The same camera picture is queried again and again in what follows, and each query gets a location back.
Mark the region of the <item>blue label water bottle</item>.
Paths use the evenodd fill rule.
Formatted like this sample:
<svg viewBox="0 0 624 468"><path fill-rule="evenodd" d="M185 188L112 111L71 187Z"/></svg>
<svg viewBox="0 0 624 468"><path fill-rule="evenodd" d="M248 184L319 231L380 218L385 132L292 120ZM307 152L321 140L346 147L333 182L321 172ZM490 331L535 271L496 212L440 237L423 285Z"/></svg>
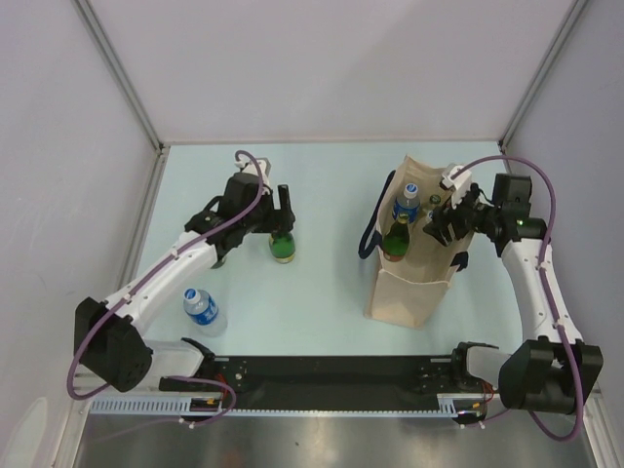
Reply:
<svg viewBox="0 0 624 468"><path fill-rule="evenodd" d="M420 197L418 185L409 182L397 192L393 202L392 217L397 220L400 216L405 216L409 224L416 222L420 211Z"/></svg>

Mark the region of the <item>beige canvas tote bag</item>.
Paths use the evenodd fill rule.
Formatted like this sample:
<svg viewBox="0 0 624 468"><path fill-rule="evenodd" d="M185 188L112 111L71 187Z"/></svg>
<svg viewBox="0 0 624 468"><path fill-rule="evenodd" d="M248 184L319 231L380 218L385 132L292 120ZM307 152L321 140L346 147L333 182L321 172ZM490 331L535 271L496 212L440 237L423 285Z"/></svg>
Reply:
<svg viewBox="0 0 624 468"><path fill-rule="evenodd" d="M423 204L435 195L446 199L440 187L442 168L433 168L407 156L387 176L369 224L360 240L358 256L373 256L378 263L364 315L391 325L419 329L441 304L455 273L468 265L471 234L447 247L427 235L423 228L428 210L423 208L409 226L406 255L393 261L382 250L382 236L390 229L395 198L413 182Z"/></svg>

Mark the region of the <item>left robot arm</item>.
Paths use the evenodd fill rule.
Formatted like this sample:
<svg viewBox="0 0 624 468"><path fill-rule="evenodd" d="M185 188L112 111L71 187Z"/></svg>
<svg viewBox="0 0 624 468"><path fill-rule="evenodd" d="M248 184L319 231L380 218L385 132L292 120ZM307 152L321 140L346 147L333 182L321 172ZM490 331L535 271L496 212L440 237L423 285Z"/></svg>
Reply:
<svg viewBox="0 0 624 468"><path fill-rule="evenodd" d="M143 276L104 301L84 299L75 312L77 363L118 391L137 387L155 360L143 334L183 282L217 264L249 233L292 231L290 189L280 184L277 193L279 206L257 176L233 175L224 194L186 222L174 246Z"/></svg>

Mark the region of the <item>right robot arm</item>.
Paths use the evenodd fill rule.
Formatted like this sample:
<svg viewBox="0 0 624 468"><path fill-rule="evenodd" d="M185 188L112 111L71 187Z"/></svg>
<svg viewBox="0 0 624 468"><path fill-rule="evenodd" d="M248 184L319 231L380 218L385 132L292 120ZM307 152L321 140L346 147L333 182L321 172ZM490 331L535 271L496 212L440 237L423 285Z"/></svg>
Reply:
<svg viewBox="0 0 624 468"><path fill-rule="evenodd" d="M491 200L459 165L444 170L443 203L424 232L447 247L469 234L494 244L513 285L523 343L512 354L493 345L462 343L449 367L451 383L472 391L483 381L498 391L503 406L573 414L582 410L602 370L599 347L584 342L571 321L558 286L547 224L530 214L532 183L522 175L496 176Z"/></svg>

